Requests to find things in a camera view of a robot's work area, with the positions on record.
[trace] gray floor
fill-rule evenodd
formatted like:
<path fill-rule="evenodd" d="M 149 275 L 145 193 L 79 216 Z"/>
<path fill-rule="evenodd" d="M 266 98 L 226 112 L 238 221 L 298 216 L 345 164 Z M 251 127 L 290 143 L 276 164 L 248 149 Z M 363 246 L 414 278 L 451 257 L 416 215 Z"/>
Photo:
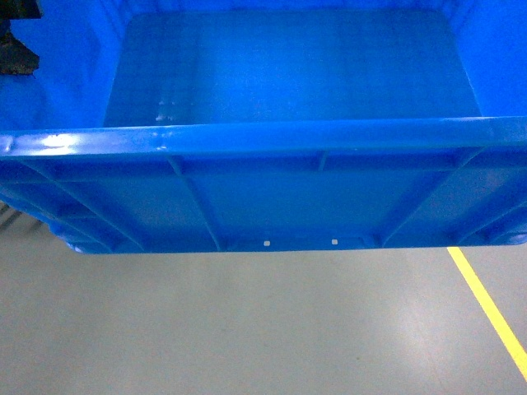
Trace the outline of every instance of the gray floor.
<path fill-rule="evenodd" d="M 526 345 L 527 247 L 464 251 Z M 0 260 L 2 395 L 527 393 L 446 249 Z"/>

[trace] plastic crate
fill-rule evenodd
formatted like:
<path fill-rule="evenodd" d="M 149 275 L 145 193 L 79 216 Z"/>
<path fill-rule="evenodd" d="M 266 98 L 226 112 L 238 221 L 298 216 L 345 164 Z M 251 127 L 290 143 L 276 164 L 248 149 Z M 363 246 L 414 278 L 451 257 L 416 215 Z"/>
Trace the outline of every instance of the plastic crate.
<path fill-rule="evenodd" d="M 527 3 L 41 2 L 0 200 L 83 253 L 527 241 Z"/>

